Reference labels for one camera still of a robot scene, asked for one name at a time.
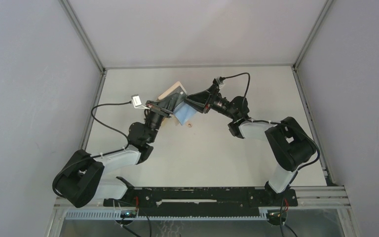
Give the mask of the dark credit card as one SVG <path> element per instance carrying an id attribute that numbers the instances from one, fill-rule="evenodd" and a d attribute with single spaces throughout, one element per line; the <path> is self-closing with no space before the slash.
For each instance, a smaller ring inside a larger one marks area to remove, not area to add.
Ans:
<path id="1" fill-rule="evenodd" d="M 182 102 L 184 102 L 187 96 L 188 95 L 183 91 L 173 93 L 170 98 L 170 110 L 174 111 Z"/>

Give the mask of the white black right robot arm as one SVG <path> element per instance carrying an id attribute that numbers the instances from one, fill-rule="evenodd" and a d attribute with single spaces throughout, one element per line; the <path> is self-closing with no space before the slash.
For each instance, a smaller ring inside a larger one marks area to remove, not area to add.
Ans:
<path id="1" fill-rule="evenodd" d="M 228 129 L 232 136 L 240 139 L 266 139 L 278 163 L 273 176 L 265 188 L 266 201 L 279 205 L 285 199 L 285 191 L 291 185 L 298 172 L 320 158 L 320 150 L 293 117 L 281 121 L 252 119 L 246 97 L 236 96 L 231 101 L 223 97 L 218 85 L 211 85 L 207 90 L 191 94 L 185 103 L 202 114 L 214 110 L 232 121 Z"/>

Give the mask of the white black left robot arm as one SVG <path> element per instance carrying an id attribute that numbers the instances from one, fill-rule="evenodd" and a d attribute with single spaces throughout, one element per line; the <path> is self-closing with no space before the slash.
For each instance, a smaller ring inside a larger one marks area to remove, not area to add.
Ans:
<path id="1" fill-rule="evenodd" d="M 171 117 L 175 108 L 183 102 L 186 94 L 175 92 L 161 100 L 148 100 L 143 104 L 138 95 L 128 101 L 136 109 L 145 110 L 145 121 L 134 122 L 128 133 L 120 132 L 127 143 L 122 148 L 92 155 L 84 149 L 74 152 L 66 165 L 52 182 L 53 192 L 67 199 L 74 207 L 81 208 L 94 199 L 116 199 L 128 206 L 134 201 L 134 192 L 121 180 L 103 181 L 103 177 L 124 166 L 145 162 L 153 151 L 155 141 L 164 119 Z"/>

